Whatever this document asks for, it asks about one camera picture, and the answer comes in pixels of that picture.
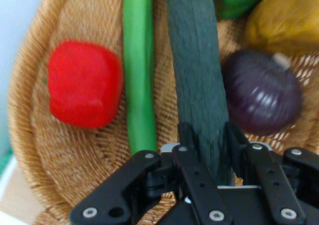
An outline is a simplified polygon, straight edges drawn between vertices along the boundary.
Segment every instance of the red bell pepper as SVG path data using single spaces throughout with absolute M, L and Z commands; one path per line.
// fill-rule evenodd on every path
M 98 128 L 117 114 L 124 71 L 112 51 L 92 43 L 67 41 L 48 63 L 50 110 L 59 120 Z

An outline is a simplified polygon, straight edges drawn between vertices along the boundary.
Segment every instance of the metal screw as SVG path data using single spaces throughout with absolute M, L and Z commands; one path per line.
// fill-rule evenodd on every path
M 220 222 L 225 219 L 225 215 L 219 210 L 213 210 L 209 213 L 209 218 L 214 222 Z
M 297 213 L 291 209 L 282 209 L 281 216 L 283 216 L 286 219 L 293 220 L 296 219 Z
M 90 219 L 96 216 L 98 214 L 98 211 L 96 208 L 87 208 L 86 210 L 83 211 L 82 215 L 86 219 Z
M 298 150 L 298 149 L 293 149 L 291 151 L 291 153 L 294 154 L 294 155 L 301 155 L 302 154 L 302 152 L 300 150 Z
M 181 148 L 178 149 L 179 151 L 187 151 L 187 148 L 182 146 Z
M 152 158 L 154 158 L 154 155 L 151 154 L 151 153 L 148 153 L 148 154 L 145 155 L 145 158 L 146 159 L 152 159 Z
M 254 144 L 254 145 L 253 145 L 253 148 L 254 148 L 254 149 L 258 149 L 258 150 L 260 150 L 260 149 L 262 149 L 262 148 L 263 148 L 263 146 L 262 146 L 262 145 L 260 145 L 260 144 Z
M 185 201 L 186 203 L 188 203 L 188 204 L 191 204 L 191 200 L 189 199 L 189 197 L 186 197 L 186 198 L 184 199 L 184 201 Z

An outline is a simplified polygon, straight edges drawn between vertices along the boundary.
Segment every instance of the zucchini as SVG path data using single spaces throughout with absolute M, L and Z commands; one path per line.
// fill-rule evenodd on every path
M 218 185 L 233 184 L 226 144 L 229 121 L 213 0 L 166 0 L 179 122 L 191 124 L 195 146 Z

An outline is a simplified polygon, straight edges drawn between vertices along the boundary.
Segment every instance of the yellow vegetable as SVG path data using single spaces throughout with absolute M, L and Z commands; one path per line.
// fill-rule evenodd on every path
M 288 55 L 319 51 L 319 0 L 262 0 L 248 18 L 250 47 Z

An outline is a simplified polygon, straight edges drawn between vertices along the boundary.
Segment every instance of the red onion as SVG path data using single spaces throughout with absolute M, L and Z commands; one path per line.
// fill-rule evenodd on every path
M 300 116 L 302 90 L 286 65 L 255 50 L 237 51 L 227 58 L 223 80 L 229 116 L 243 130 L 269 135 Z

